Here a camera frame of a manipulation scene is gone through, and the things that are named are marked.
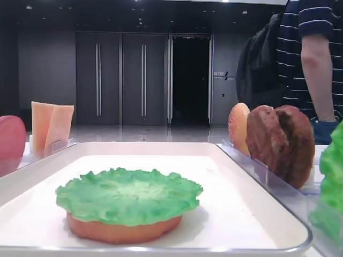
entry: wall sign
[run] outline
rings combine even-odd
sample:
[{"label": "wall sign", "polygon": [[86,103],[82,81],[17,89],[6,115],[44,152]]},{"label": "wall sign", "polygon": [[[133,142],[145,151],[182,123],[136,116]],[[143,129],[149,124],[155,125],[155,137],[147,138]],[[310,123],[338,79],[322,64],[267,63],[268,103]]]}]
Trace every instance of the wall sign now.
[{"label": "wall sign", "polygon": [[226,72],[213,72],[213,77],[215,79],[223,79],[223,80],[235,80],[235,77],[228,76],[228,71]]}]

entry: striped shirt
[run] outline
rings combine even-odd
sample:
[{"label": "striped shirt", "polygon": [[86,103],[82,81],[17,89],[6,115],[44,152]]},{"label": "striped shirt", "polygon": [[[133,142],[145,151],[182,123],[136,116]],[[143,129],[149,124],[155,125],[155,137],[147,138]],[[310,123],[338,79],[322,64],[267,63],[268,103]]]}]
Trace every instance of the striped shirt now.
[{"label": "striped shirt", "polygon": [[290,0],[277,41],[277,65],[280,82],[287,85],[283,104],[298,107],[310,119],[316,112],[308,92],[301,65],[301,38],[322,34],[330,40],[333,64],[332,97],[335,116],[343,119],[343,33],[338,0]]}]

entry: shiny floor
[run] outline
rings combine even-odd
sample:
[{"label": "shiny floor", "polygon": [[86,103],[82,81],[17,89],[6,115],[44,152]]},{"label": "shiny floor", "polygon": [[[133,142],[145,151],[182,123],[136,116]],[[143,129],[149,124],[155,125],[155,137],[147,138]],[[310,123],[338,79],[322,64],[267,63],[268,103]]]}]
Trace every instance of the shiny floor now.
[{"label": "shiny floor", "polygon": [[73,142],[89,141],[150,141],[150,142],[211,142],[228,139],[227,126],[166,127],[166,126],[75,126]]}]

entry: open doorway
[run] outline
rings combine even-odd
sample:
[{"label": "open doorway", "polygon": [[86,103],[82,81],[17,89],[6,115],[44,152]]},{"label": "open doorway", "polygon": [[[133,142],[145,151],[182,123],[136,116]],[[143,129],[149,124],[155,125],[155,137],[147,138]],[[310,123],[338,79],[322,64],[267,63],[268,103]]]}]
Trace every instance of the open doorway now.
[{"label": "open doorway", "polygon": [[174,125],[209,125],[209,36],[173,36]]}]

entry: double door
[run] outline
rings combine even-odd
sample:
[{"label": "double door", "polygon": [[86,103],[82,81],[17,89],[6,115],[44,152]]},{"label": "double door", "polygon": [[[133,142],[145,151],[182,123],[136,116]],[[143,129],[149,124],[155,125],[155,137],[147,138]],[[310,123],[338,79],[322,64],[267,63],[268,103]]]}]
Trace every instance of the double door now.
[{"label": "double door", "polygon": [[123,125],[163,125],[164,35],[123,35]]},{"label": "double door", "polygon": [[119,42],[116,33],[77,34],[80,125],[119,125]]}]

